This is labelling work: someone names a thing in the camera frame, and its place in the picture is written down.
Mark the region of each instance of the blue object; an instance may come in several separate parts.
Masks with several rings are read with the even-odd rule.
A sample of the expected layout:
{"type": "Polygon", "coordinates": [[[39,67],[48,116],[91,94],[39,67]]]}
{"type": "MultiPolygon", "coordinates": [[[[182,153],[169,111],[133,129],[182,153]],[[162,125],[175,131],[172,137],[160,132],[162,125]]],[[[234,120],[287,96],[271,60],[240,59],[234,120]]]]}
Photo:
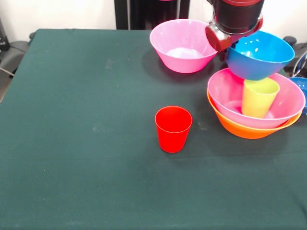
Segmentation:
{"type": "Polygon", "coordinates": [[[237,76],[256,81],[278,72],[294,56],[293,48],[284,40],[257,31],[241,38],[235,48],[229,48],[227,64],[237,76]]]}
{"type": "MultiPolygon", "coordinates": [[[[293,81],[296,85],[298,85],[299,88],[301,88],[307,100],[307,78],[294,77],[294,78],[289,78],[289,79],[293,81]]],[[[303,113],[307,114],[307,101],[306,101],[306,105],[303,110],[303,113]]]]}

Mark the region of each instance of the bowl rim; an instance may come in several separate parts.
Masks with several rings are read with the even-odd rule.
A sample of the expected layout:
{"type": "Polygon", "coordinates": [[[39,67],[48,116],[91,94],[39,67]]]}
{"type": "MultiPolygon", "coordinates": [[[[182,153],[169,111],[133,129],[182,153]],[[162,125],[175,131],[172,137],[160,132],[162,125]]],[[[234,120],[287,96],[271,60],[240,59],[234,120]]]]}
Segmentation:
{"type": "Polygon", "coordinates": [[[307,78],[303,78],[303,77],[290,77],[289,80],[292,81],[292,79],[300,79],[300,80],[304,80],[307,82],[307,78]]]}
{"type": "Polygon", "coordinates": [[[200,20],[196,20],[196,19],[173,19],[173,20],[169,20],[169,21],[160,23],[160,24],[158,24],[154,29],[152,29],[151,32],[150,32],[150,34],[149,34],[149,41],[150,41],[150,44],[154,47],[155,50],[157,50],[158,52],[160,52],[160,53],[162,53],[162,54],[164,54],[164,55],[166,55],[166,56],[168,56],[168,57],[172,57],[172,58],[176,58],[176,59],[180,59],[180,60],[183,60],[183,59],[185,59],[185,60],[200,60],[200,59],[208,58],[208,57],[211,57],[212,55],[217,54],[217,51],[212,47],[212,49],[214,49],[215,52],[212,52],[212,53],[209,54],[209,55],[206,55],[206,56],[203,56],[203,57],[195,57],[195,58],[192,58],[192,57],[191,57],[191,58],[179,58],[179,57],[170,56],[170,55],[168,55],[167,53],[162,52],[160,49],[158,49],[158,48],[153,44],[153,38],[152,38],[153,33],[154,33],[158,28],[160,28],[161,26],[164,26],[164,25],[166,25],[166,24],[168,24],[168,23],[173,23],[173,22],[175,22],[175,21],[177,21],[177,22],[196,22],[196,23],[201,23],[201,24],[203,24],[205,27],[209,25],[209,24],[206,23],[206,22],[203,22],[203,21],[200,21],[200,20]]]}
{"type": "MultiPolygon", "coordinates": [[[[232,73],[231,70],[230,70],[229,68],[221,69],[221,70],[215,72],[215,73],[209,78],[209,81],[208,81],[208,84],[207,84],[207,89],[208,89],[208,92],[209,92],[209,93],[210,93],[210,87],[209,87],[209,85],[210,85],[210,82],[212,81],[213,77],[214,77],[216,74],[218,74],[218,73],[220,73],[220,72],[223,72],[223,71],[229,71],[230,73],[232,73]]],[[[299,90],[299,92],[300,92],[300,94],[301,94],[301,96],[302,96],[302,98],[303,98],[303,100],[304,100],[304,103],[303,103],[303,106],[300,108],[300,110],[299,110],[298,112],[296,112],[295,114],[292,114],[292,115],[289,115],[289,116],[285,116],[285,117],[280,117],[280,118],[257,118],[257,117],[246,116],[246,115],[243,115],[243,114],[241,114],[241,113],[238,113],[238,112],[235,112],[235,111],[233,111],[233,110],[231,110],[231,109],[226,108],[226,107],[223,106],[220,102],[218,102],[218,101],[212,96],[211,93],[210,93],[210,96],[212,97],[214,103],[217,103],[219,106],[221,106],[222,108],[226,109],[227,111],[229,111],[229,112],[231,112],[231,113],[233,113],[233,114],[239,115],[239,116],[241,116],[241,117],[249,118],[249,119],[256,120],[256,121],[278,121],[278,120],[290,119],[291,117],[293,117],[293,116],[299,114],[300,112],[302,112],[303,109],[305,108],[305,106],[306,106],[306,98],[305,98],[305,95],[304,95],[303,91],[301,90],[301,88],[299,88],[298,85],[296,85],[296,84],[295,84],[293,81],[291,81],[289,78],[283,76],[283,75],[280,74],[280,73],[274,73],[274,74],[278,74],[278,75],[280,75],[280,76],[286,78],[287,80],[289,80],[289,83],[290,83],[290,84],[294,85],[294,87],[296,87],[296,88],[299,90]]]]}
{"type": "Polygon", "coordinates": [[[270,36],[273,36],[273,37],[275,37],[275,38],[278,38],[278,39],[282,40],[282,41],[286,44],[286,46],[288,46],[288,47],[292,50],[292,56],[291,56],[291,58],[289,58],[289,59],[287,59],[287,60],[284,60],[284,61],[265,61],[265,60],[260,60],[260,59],[258,59],[258,58],[254,58],[254,57],[247,57],[246,55],[241,54],[239,51],[237,51],[236,49],[234,49],[234,48],[232,48],[232,47],[229,47],[229,50],[235,51],[237,54],[242,55],[242,56],[244,56],[244,57],[247,57],[247,58],[250,58],[250,59],[253,59],[253,60],[256,60],[256,61],[260,61],[260,62],[266,62],[266,63],[274,63],[274,64],[277,64],[277,63],[287,63],[287,62],[290,62],[291,60],[293,60],[293,58],[295,57],[295,51],[294,51],[294,49],[293,49],[286,41],[284,41],[283,39],[279,38],[278,36],[275,36],[275,35],[270,34],[270,33],[268,33],[268,32],[264,32],[264,31],[262,31],[262,30],[258,30],[257,32],[255,32],[255,33],[253,33],[253,34],[251,34],[251,35],[254,35],[254,34],[256,34],[256,33],[267,34],[267,35],[270,35],[270,36]]]}
{"type": "Polygon", "coordinates": [[[207,98],[208,98],[208,101],[211,105],[211,107],[213,108],[213,110],[218,113],[218,115],[226,120],[227,122],[229,122],[230,124],[233,124],[233,125],[236,125],[236,126],[239,126],[241,128],[245,128],[245,129],[249,129],[249,130],[254,130],[254,131],[278,131],[278,130],[281,130],[281,129],[284,129],[284,128],[287,128],[291,125],[293,125],[301,116],[302,112],[303,111],[300,111],[299,114],[296,114],[294,116],[292,116],[290,119],[288,119],[287,121],[285,121],[283,124],[281,124],[280,126],[278,126],[277,128],[267,128],[267,129],[263,129],[263,128],[252,128],[252,127],[248,127],[248,126],[244,126],[244,125],[241,125],[237,122],[234,122],[232,120],[230,120],[229,118],[225,117],[223,114],[220,113],[220,111],[218,111],[218,109],[214,106],[214,102],[213,102],[213,99],[212,99],[212,96],[210,95],[209,93],[209,90],[207,90],[207,98]]]}

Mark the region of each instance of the dark green tablecloth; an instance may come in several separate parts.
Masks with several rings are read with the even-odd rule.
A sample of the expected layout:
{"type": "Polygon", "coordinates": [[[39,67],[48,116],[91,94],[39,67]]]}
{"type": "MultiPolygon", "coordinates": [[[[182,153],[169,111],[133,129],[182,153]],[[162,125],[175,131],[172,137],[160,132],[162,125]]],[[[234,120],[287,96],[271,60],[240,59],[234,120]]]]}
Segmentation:
{"type": "Polygon", "coordinates": [[[221,68],[163,66],[148,31],[39,30],[0,106],[1,229],[307,229],[307,119],[259,140],[219,124],[221,68]],[[193,115],[159,149],[155,112],[193,115]]]}

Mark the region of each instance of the stacked bowls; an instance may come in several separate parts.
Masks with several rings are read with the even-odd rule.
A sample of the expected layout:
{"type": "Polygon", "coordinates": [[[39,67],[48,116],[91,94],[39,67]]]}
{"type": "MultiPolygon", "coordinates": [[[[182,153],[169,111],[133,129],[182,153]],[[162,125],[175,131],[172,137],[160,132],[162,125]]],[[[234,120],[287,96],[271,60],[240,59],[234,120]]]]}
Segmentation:
{"type": "Polygon", "coordinates": [[[306,105],[302,90],[278,74],[294,57],[294,50],[282,39],[258,31],[239,40],[229,49],[229,68],[213,74],[207,96],[221,124],[241,138],[258,139],[292,125],[306,105]],[[269,78],[278,83],[277,93],[267,114],[257,118],[242,114],[244,81],[269,78]]]}

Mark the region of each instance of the plastic cup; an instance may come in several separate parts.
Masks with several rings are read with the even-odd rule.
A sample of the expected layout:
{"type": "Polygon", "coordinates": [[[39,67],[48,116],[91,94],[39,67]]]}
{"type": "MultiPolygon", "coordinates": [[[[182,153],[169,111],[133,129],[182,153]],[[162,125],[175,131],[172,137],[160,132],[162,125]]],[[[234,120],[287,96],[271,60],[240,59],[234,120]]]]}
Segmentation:
{"type": "Polygon", "coordinates": [[[155,115],[158,141],[161,149],[168,153],[181,151],[186,143],[192,116],[184,108],[168,106],[155,115]]]}
{"type": "Polygon", "coordinates": [[[264,118],[279,90],[279,84],[270,78],[244,80],[242,114],[264,118]]]}

